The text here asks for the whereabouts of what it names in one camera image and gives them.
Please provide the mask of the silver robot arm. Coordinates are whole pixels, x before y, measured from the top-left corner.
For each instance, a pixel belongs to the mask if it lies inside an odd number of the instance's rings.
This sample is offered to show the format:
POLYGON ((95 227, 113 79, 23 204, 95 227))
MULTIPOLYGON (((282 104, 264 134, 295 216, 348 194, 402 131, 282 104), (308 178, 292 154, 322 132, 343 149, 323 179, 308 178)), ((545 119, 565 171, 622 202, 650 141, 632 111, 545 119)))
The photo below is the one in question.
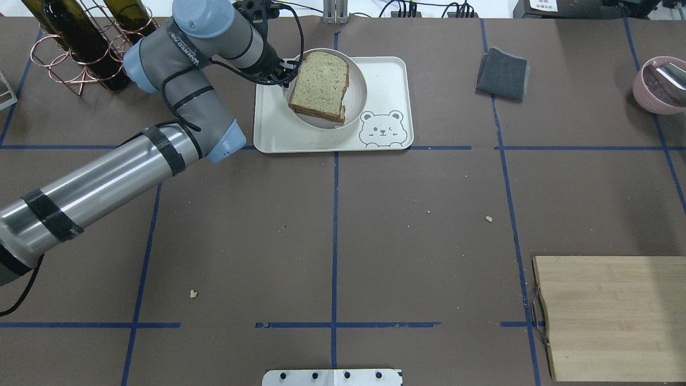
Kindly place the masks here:
POLYGON ((174 119, 3 208, 2 284, 36 271, 49 249, 192 163, 218 163, 245 146, 203 69, 218 64, 257 85, 288 86, 302 62, 280 58, 267 40, 267 21, 281 9, 269 1, 174 1, 164 25, 123 57, 130 79, 159 93, 174 119))

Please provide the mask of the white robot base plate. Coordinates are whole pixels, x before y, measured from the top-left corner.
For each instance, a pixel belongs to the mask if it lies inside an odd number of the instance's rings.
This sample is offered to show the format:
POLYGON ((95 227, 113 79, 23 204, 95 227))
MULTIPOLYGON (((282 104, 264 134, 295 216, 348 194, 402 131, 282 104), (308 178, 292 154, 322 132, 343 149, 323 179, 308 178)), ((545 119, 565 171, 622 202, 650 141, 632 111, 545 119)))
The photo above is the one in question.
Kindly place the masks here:
POLYGON ((403 385, 400 369, 277 369, 262 385, 403 385))

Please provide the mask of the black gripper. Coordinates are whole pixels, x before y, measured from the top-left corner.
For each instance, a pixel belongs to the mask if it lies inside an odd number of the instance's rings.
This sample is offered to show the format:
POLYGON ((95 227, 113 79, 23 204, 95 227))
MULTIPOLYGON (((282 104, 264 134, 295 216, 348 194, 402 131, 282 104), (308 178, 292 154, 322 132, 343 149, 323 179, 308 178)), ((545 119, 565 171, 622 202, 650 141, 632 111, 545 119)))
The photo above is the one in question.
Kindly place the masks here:
POLYGON ((298 76, 301 59, 284 60, 279 58, 276 52, 265 51, 260 56, 258 64, 260 73, 256 75, 257 85, 289 87, 298 76))

